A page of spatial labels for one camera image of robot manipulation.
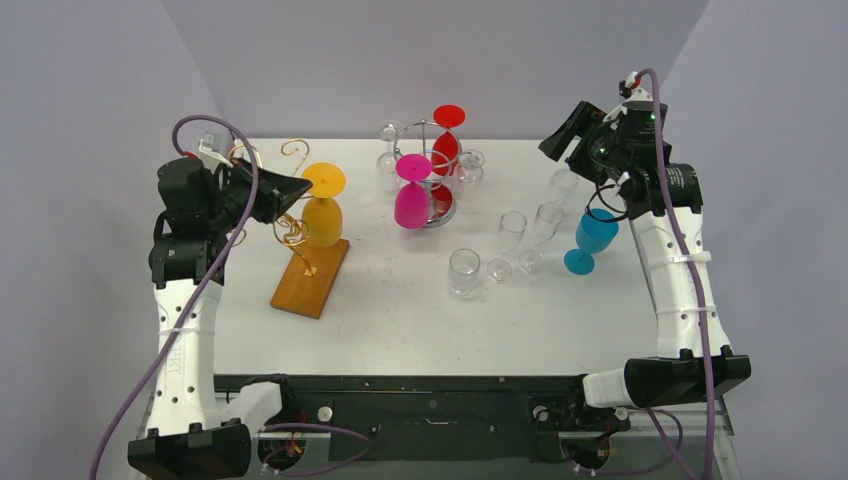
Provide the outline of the pink wine glass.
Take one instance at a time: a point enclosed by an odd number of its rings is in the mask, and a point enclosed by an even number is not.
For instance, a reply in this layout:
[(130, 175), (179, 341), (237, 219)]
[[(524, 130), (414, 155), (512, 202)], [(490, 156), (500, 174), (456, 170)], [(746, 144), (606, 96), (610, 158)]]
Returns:
[(395, 222), (405, 229), (422, 228), (429, 219), (429, 196), (420, 183), (431, 174), (431, 162), (422, 154), (406, 154), (397, 160), (395, 170), (406, 182), (395, 197)]

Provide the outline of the clear etched goblet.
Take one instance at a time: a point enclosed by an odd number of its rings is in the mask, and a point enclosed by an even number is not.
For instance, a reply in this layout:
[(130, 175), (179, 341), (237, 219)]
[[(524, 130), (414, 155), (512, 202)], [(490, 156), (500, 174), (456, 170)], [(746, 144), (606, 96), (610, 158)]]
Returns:
[(454, 251), (449, 258), (448, 283), (451, 292), (459, 296), (470, 295), (479, 283), (481, 259), (471, 249)]

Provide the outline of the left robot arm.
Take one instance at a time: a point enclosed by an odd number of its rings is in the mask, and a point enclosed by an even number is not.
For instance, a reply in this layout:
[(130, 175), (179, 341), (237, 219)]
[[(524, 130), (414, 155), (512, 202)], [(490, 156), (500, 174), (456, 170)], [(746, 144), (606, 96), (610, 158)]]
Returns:
[(230, 237), (249, 218), (278, 220), (312, 184), (245, 160), (210, 170), (190, 157), (166, 163), (157, 178), (165, 209), (148, 263), (160, 352), (150, 416), (142, 437), (129, 442), (127, 461), (149, 479), (240, 478), (264, 422), (285, 430), (299, 405), (275, 377), (252, 381), (226, 407), (216, 402), (215, 322)]

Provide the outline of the yellow wine glass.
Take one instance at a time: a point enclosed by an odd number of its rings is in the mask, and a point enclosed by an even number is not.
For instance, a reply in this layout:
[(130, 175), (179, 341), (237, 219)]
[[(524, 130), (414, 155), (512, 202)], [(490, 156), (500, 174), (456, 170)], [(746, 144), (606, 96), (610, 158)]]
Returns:
[(334, 164), (319, 162), (307, 167), (303, 178), (313, 184), (309, 190), (312, 198), (301, 215), (308, 227), (307, 242), (319, 248), (331, 247), (343, 232), (343, 214), (336, 197), (346, 187), (345, 174)]

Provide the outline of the clear glass back gold rack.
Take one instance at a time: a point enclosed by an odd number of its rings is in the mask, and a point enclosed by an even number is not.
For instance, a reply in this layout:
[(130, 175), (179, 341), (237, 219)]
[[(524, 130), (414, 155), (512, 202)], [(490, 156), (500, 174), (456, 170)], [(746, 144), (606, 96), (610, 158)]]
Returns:
[(547, 187), (548, 200), (566, 209), (579, 185), (579, 177), (569, 169), (558, 169), (550, 177)]

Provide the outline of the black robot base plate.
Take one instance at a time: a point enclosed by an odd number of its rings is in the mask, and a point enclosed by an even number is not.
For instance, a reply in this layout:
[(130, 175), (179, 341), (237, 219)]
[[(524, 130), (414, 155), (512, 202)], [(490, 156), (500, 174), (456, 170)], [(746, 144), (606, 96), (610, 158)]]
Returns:
[(586, 403), (579, 376), (282, 375), (281, 430), (259, 460), (585, 461), (599, 466), (631, 429), (629, 412)]

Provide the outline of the clear champagne flute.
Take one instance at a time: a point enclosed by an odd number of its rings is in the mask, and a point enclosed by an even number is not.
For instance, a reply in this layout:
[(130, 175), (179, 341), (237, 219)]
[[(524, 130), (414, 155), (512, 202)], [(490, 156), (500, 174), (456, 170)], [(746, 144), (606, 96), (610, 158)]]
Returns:
[(512, 210), (501, 215), (496, 235), (499, 256), (490, 260), (486, 266), (486, 275), (491, 281), (504, 283), (511, 279), (511, 257), (523, 240), (527, 224), (527, 218), (518, 211)]

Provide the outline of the blue wine glass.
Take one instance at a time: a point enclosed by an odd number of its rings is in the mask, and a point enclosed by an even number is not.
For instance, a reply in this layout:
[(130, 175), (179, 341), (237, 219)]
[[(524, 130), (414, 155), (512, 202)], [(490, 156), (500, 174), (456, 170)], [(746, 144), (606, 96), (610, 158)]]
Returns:
[(594, 256), (609, 247), (619, 232), (617, 217), (610, 211), (592, 208), (583, 214), (575, 232), (577, 247), (563, 258), (573, 274), (588, 275), (595, 268)]

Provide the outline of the clear glass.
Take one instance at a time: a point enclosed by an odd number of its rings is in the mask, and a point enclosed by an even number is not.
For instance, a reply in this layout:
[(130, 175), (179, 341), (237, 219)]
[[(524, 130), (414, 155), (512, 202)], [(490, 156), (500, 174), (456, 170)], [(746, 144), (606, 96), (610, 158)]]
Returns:
[(537, 208), (531, 229), (532, 247), (520, 253), (517, 259), (523, 273), (535, 274), (544, 268), (544, 257), (537, 248), (554, 238), (564, 216), (564, 210), (558, 203), (547, 202)]
[(481, 186), (485, 172), (484, 154), (476, 149), (462, 151), (458, 155), (455, 194), (459, 199), (473, 195)]

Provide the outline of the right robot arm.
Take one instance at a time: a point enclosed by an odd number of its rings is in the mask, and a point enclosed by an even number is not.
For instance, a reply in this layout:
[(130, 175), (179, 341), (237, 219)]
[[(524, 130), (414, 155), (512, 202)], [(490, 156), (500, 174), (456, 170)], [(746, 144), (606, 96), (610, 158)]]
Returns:
[(649, 100), (626, 101), (618, 113), (581, 101), (539, 145), (596, 186), (619, 186), (657, 320), (655, 356), (588, 374), (583, 389), (565, 398), (565, 416), (578, 427), (608, 407), (710, 403), (752, 373), (748, 356), (734, 353), (714, 303), (696, 170), (671, 162), (671, 145), (655, 137), (666, 113)]

